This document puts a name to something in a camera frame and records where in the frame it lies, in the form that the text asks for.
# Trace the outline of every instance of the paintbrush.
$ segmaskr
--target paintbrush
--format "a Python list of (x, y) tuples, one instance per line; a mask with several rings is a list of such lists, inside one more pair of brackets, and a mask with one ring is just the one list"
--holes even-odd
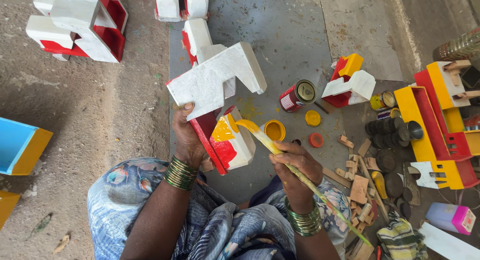
[[(246, 120), (246, 119), (241, 119), (241, 120), (235, 122), (235, 124), (247, 128), (250, 131), (250, 133), (252, 133), (273, 154), (284, 153), (283, 151), (279, 150), (275, 145), (273, 145), (273, 141), (254, 122), (252, 122), (250, 120)], [(301, 182), (303, 182), (305, 185), (307, 185), (308, 188), (310, 188), (310, 190), (312, 190), (314, 192), (314, 194), (316, 194), (318, 196), (318, 198), (320, 198), (320, 200), (328, 206), (328, 208), (330, 208), (332, 210), (332, 213), (335, 216), (338, 216), (340, 218), (340, 220), (342, 220), (344, 223), (346, 223), (346, 225), (352, 230), (353, 233), (355, 233), (367, 245), (371, 246), (370, 242), (362, 235), (362, 233), (359, 232), (357, 230), (357, 228), (352, 226), (350, 221), (347, 220), (342, 215), (342, 213), (332, 204), (332, 202), (330, 202), (327, 199), (327, 197), (318, 190), (317, 186), (315, 186), (315, 184), (313, 184), (313, 182), (310, 179), (308, 179), (308, 177), (305, 176), (304, 173), (302, 173), (297, 167), (295, 167), (293, 165), (290, 165), (290, 164), (285, 164), (285, 165), (290, 169), (290, 171), (294, 175), (297, 176), (297, 178)]]

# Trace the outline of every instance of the red paint can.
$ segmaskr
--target red paint can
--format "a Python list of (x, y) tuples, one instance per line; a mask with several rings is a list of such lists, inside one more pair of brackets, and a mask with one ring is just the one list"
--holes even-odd
[(307, 104), (313, 104), (317, 99), (317, 89), (308, 80), (300, 80), (280, 95), (282, 109), (293, 113)]

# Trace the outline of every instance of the open yellow paint tin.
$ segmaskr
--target open yellow paint tin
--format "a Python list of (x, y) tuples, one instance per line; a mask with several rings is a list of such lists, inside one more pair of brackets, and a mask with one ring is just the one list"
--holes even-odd
[(267, 123), (260, 126), (260, 129), (270, 138), (272, 141), (282, 141), (285, 139), (285, 126), (282, 122), (272, 119)]

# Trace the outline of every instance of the asian paints can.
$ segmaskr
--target asian paints can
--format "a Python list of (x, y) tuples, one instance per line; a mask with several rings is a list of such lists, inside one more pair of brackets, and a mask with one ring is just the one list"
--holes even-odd
[(293, 113), (317, 99), (317, 90), (308, 80), (300, 80), (280, 95), (280, 106), (288, 113)]
[(267, 123), (261, 125), (260, 129), (272, 141), (282, 141), (285, 139), (285, 126), (282, 124), (282, 122), (279, 122), (278, 120), (269, 120), (267, 121)]
[(370, 107), (376, 112), (387, 110), (393, 106), (395, 106), (395, 97), (390, 91), (383, 91), (370, 98)]
[(400, 113), (400, 109), (392, 108), (385, 111), (381, 111), (380, 113), (377, 114), (377, 120), (386, 119), (390, 117), (402, 117), (402, 114)]

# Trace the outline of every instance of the pink container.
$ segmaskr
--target pink container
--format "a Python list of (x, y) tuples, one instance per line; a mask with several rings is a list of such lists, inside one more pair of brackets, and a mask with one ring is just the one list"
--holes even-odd
[(470, 236), (476, 217), (468, 207), (433, 202), (425, 218), (432, 226)]

